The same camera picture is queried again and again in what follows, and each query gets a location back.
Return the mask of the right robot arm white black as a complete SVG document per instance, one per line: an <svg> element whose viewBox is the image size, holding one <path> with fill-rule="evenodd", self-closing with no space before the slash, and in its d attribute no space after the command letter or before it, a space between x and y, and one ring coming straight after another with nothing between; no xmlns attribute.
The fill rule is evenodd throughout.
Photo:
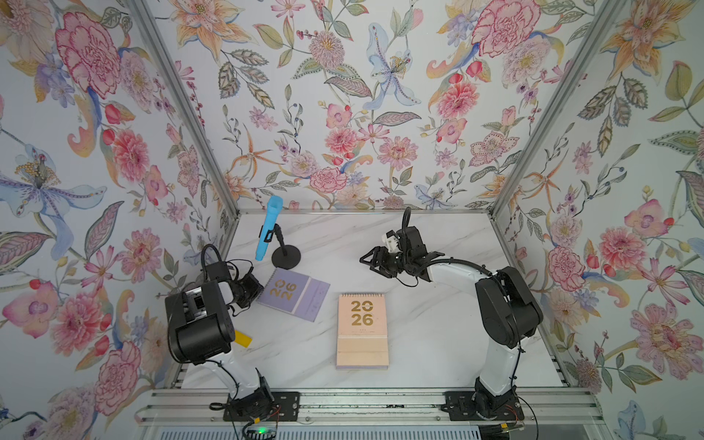
<svg viewBox="0 0 704 440"><path fill-rule="evenodd" d="M445 399L445 411L480 420L496 420L520 403L515 386L523 341L532 337L544 314L520 271L507 266L490 271L461 258L429 251L420 231L410 224L405 211L401 228L387 232L383 244L363 255L359 262L386 279L405 273L418 281L443 284L478 301L480 322L489 336L485 364L473 392Z"/></svg>

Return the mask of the peach calendar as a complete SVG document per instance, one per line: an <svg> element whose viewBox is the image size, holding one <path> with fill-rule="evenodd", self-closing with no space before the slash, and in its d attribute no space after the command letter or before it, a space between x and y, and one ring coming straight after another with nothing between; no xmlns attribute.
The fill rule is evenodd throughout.
<svg viewBox="0 0 704 440"><path fill-rule="evenodd" d="M390 366L386 297L345 293L338 297L339 370L386 370Z"/></svg>

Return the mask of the purple calendar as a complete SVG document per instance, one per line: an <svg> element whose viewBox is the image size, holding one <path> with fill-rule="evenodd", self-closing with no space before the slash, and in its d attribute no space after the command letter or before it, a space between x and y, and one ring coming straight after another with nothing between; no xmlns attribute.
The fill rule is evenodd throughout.
<svg viewBox="0 0 704 440"><path fill-rule="evenodd" d="M257 302L302 320L315 322L329 288L329 283L277 268Z"/></svg>

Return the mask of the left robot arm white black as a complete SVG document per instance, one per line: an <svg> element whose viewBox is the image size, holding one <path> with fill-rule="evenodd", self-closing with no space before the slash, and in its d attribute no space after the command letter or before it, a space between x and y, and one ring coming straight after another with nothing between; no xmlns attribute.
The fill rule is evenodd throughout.
<svg viewBox="0 0 704 440"><path fill-rule="evenodd" d="M206 265L203 271L201 285L165 300L170 355L179 364L209 370L223 383L227 399L220 406L229 420L262 422L279 407L264 376L234 358L231 272L221 261Z"/></svg>

